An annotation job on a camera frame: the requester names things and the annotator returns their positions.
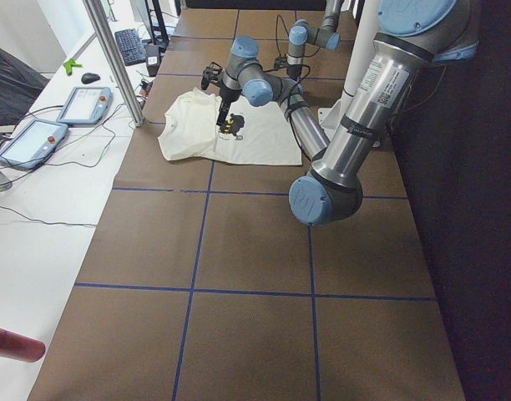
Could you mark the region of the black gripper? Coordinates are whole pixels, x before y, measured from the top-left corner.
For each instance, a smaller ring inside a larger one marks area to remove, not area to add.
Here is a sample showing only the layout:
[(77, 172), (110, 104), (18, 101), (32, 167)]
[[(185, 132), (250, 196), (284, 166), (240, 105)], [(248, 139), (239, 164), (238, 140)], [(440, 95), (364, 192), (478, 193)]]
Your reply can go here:
[(236, 102), (240, 97), (240, 88), (236, 86), (234, 89), (232, 89), (225, 83), (221, 83), (219, 96), (221, 97), (221, 103), (216, 120), (217, 126), (221, 126), (226, 122), (230, 111), (230, 105)]
[(301, 78), (302, 64), (288, 64), (286, 67), (286, 73), (289, 79), (298, 82)]

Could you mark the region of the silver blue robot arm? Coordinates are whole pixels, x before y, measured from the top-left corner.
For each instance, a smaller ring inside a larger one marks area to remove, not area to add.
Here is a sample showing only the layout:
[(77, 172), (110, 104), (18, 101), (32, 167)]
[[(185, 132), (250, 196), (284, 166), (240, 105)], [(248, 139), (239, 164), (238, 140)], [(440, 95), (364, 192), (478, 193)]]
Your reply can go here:
[(289, 32), (289, 45), (286, 54), (286, 72), (290, 79), (298, 80), (301, 77), (307, 44), (326, 50), (336, 50), (341, 40), (341, 36), (336, 30), (343, 3), (343, 0), (326, 2), (320, 27), (310, 25), (305, 19), (295, 22)]
[(387, 123), (402, 110), (417, 72), (471, 59), (478, 46), (478, 1), (366, 2), (348, 67), (337, 124), (327, 135), (303, 98), (300, 74), (307, 45), (333, 50), (342, 3), (330, 1), (318, 27), (298, 20), (289, 33), (287, 75), (268, 74), (249, 37), (237, 38), (225, 67), (211, 64), (201, 85), (215, 85), (221, 103), (216, 120), (226, 122), (239, 98), (260, 107), (280, 106), (300, 148), (311, 161), (289, 191), (296, 219), (308, 226), (352, 216), (362, 203), (358, 171)]

